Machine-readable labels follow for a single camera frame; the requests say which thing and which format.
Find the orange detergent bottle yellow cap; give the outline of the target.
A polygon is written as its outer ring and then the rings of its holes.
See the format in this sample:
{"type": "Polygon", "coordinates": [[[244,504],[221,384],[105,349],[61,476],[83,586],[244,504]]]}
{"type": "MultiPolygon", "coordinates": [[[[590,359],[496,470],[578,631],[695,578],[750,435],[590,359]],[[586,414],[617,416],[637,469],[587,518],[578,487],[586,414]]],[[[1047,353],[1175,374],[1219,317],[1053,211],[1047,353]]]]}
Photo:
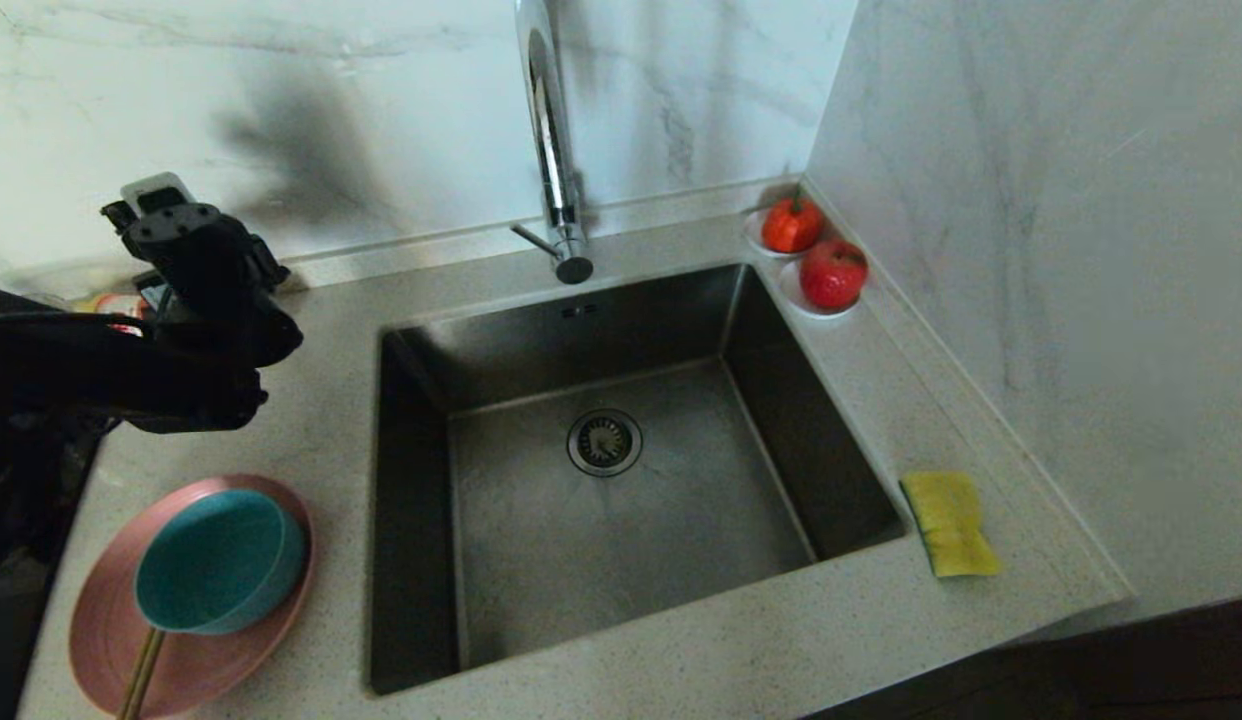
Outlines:
{"type": "Polygon", "coordinates": [[[127,317],[140,322],[152,322],[155,317],[149,300],[133,290],[92,293],[92,295],[83,297],[83,299],[73,300],[72,307],[77,313],[94,317],[127,317]]]}

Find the stainless steel sink basin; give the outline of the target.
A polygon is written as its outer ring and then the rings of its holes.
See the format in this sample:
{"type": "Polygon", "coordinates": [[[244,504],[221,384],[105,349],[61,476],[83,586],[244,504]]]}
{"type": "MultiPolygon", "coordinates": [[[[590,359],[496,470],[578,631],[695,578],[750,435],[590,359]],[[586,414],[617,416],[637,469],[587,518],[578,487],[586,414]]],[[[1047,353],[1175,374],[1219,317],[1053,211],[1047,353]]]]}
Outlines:
{"type": "Polygon", "coordinates": [[[378,696],[903,536],[749,264],[379,338],[369,685],[378,696]],[[636,464],[589,477],[615,407],[636,464]]]}

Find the yellow and green sponge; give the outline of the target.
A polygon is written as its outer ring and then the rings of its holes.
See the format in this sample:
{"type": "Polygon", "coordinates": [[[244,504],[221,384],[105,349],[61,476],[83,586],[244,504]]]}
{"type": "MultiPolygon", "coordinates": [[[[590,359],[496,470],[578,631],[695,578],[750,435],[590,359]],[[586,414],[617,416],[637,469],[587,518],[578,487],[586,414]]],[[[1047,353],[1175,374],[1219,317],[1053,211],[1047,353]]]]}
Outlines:
{"type": "Polygon", "coordinates": [[[982,533],[976,483],[960,470],[912,470],[900,478],[932,574],[936,578],[996,577],[1002,562],[982,533]]]}

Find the teal bowl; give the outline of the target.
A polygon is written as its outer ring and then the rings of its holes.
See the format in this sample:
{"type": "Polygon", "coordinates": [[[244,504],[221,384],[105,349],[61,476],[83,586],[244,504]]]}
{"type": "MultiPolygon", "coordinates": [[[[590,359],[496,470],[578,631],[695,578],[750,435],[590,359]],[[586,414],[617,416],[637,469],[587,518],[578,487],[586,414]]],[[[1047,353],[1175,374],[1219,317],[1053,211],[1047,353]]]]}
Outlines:
{"type": "Polygon", "coordinates": [[[161,632],[229,636],[277,610],[306,559],[306,530],[292,511],[255,489],[229,489],[193,502],[159,530],[133,592],[161,632]]]}

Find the chrome kitchen faucet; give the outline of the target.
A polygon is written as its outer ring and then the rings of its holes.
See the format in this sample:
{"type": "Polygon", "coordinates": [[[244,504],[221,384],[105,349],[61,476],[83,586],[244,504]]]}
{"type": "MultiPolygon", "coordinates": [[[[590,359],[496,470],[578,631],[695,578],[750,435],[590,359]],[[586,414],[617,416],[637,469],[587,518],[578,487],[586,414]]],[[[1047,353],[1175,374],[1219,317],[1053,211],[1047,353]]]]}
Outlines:
{"type": "Polygon", "coordinates": [[[520,72],[528,97],[534,146],[540,173],[540,200],[546,237],[520,223],[510,231],[551,258],[558,282],[581,284],[592,278],[592,259],[580,218],[581,197],[563,108],[560,65],[546,0],[513,0],[520,72]]]}

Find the pink round plate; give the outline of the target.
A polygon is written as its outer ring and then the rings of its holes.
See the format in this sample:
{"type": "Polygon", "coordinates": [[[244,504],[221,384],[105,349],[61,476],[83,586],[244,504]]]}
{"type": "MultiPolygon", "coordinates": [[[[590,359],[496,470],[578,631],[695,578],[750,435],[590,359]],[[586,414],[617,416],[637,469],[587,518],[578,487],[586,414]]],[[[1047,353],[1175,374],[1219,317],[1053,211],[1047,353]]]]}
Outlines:
{"type": "Polygon", "coordinates": [[[306,503],[286,484],[270,478],[233,474],[196,480],[140,511],[101,552],[82,585],[71,619],[72,673],[84,696],[101,710],[117,714],[147,637],[138,611],[133,578],[147,547],[164,525],[193,502],[229,489],[255,489],[274,498],[301,521],[307,559],[301,582],[260,623],[229,636],[166,633],[142,720],[159,720],[204,705],[250,677],[272,655],[296,624],[315,574],[313,523],[306,503]]]}

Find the round metal drain strainer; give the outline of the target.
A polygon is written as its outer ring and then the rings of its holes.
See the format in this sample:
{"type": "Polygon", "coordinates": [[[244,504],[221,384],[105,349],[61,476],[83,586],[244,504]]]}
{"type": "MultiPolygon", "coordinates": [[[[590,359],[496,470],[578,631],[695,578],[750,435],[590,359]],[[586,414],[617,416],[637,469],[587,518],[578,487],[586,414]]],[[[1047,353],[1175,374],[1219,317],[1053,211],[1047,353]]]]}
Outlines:
{"type": "Polygon", "coordinates": [[[633,468],[645,438],[638,423],[615,407],[581,415],[566,438],[569,461],[589,477],[619,477],[633,468]]]}

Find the black cooktop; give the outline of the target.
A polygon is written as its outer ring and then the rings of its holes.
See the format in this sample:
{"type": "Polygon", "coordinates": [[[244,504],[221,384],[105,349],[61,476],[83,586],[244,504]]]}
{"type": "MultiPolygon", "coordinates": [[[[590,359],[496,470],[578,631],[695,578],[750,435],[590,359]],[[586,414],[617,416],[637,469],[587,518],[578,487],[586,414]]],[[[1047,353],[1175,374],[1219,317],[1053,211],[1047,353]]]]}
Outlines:
{"type": "Polygon", "coordinates": [[[25,433],[0,470],[0,720],[16,718],[99,444],[91,433],[25,433]]]}

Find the small white dish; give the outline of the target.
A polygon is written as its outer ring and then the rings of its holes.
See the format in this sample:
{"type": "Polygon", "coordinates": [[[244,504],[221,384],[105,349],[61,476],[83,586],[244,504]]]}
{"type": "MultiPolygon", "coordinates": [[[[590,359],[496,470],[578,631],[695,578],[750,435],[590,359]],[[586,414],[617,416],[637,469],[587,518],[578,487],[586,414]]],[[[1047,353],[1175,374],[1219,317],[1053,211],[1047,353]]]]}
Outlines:
{"type": "Polygon", "coordinates": [[[804,295],[804,290],[801,290],[800,269],[801,261],[792,259],[790,263],[784,264],[780,272],[777,272],[777,288],[780,288],[785,299],[789,300],[789,304],[794,307],[800,315],[814,320],[832,322],[837,318],[853,313],[854,307],[859,307],[859,300],[862,300],[859,297],[857,297],[857,300],[853,300],[853,304],[850,307],[841,307],[841,309],[814,305],[814,302],[809,300],[809,297],[804,295]]]}
{"type": "Polygon", "coordinates": [[[823,237],[826,228],[828,227],[828,218],[826,218],[826,215],[822,214],[822,211],[817,211],[818,220],[816,223],[816,236],[814,236],[814,243],[805,247],[805,250],[799,250],[796,252],[777,252],[764,242],[763,227],[764,223],[766,223],[769,214],[771,214],[771,206],[763,206],[763,209],[754,210],[751,214],[745,215],[743,223],[743,237],[746,243],[753,247],[753,250],[758,251],[759,254],[766,256],[768,259],[804,258],[804,254],[807,254],[809,250],[814,250],[814,246],[816,246],[816,242],[823,237]]]}

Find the red tomato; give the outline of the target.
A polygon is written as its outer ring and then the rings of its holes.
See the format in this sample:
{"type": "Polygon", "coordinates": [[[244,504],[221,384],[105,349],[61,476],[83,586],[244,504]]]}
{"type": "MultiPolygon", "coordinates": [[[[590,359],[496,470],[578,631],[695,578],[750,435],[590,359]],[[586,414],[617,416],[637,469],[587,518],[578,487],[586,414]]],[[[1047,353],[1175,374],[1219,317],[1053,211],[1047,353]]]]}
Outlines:
{"type": "Polygon", "coordinates": [[[821,209],[804,192],[794,192],[768,210],[761,228],[763,246],[781,254],[800,254],[817,243],[825,223],[821,209]]]}

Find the red apple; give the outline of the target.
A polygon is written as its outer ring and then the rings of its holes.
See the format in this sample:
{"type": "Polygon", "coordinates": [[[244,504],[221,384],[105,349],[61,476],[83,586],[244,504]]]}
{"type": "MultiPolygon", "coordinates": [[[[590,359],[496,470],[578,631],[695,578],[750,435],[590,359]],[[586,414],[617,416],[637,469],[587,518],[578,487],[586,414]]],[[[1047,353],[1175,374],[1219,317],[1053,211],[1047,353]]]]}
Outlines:
{"type": "Polygon", "coordinates": [[[857,304],[868,277],[867,256],[846,240],[818,241],[799,268],[801,295],[826,312],[845,312],[857,304]]]}

